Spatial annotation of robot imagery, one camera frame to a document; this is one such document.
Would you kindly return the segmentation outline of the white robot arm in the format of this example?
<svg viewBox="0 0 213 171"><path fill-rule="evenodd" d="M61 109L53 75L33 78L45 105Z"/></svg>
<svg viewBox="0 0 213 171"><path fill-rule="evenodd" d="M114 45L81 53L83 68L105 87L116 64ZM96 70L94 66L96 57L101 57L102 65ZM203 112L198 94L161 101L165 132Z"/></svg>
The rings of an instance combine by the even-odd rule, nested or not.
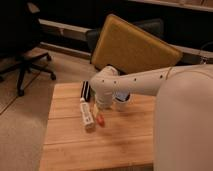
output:
<svg viewBox="0 0 213 171"><path fill-rule="evenodd" d="M115 76L105 67L90 85L96 101L114 92L156 97L154 171L213 171L213 64L174 66Z"/></svg>

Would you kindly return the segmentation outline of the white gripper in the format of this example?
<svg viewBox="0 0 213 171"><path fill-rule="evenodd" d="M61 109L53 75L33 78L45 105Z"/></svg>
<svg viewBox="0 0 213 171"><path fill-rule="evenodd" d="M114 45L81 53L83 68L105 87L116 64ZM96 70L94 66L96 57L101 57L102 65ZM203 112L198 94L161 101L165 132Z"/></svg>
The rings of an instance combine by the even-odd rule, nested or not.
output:
<svg viewBox="0 0 213 171"><path fill-rule="evenodd" d="M112 94L96 94L95 95L95 102L93 107L93 115L97 117L97 115L101 117L105 117L105 110L99 109L108 109L112 106Z"/></svg>

